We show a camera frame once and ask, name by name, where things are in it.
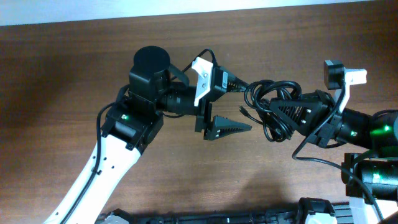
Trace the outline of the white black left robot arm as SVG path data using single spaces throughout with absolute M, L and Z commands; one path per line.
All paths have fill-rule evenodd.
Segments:
M 194 116 L 195 131 L 207 141 L 251 129 L 211 113 L 213 102 L 226 93 L 245 91 L 247 83 L 218 65 L 215 58 L 205 60 L 197 55 L 189 67 L 197 73 L 195 85 L 163 48 L 151 45 L 136 52 L 128 84 L 97 115 L 91 157 L 48 223 L 94 223 L 166 117 Z

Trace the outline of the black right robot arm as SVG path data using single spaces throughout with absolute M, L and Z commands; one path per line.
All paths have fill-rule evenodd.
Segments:
M 270 110 L 286 128 L 305 137 L 293 152 L 293 159 L 339 169 L 347 196 L 363 199 L 356 216 L 366 222 L 381 221 L 386 215 L 380 202 L 397 201 L 397 110 L 369 115 L 351 109 L 341 110 L 342 104 L 341 96 L 333 99 L 324 91 L 315 91 L 297 98 L 273 98 Z M 300 156 L 306 144 L 324 149 L 352 144 L 365 148 L 366 152 L 346 153 L 343 163 L 338 165 Z

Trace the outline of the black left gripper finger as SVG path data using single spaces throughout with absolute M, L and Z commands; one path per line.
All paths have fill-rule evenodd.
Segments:
M 237 121 L 214 116 L 205 128 L 204 140 L 214 141 L 225 136 L 250 131 L 252 126 Z
M 249 86 L 248 83 L 236 77 L 232 73 L 228 73 L 227 88 L 228 93 L 241 93 L 245 92 L 246 88 Z

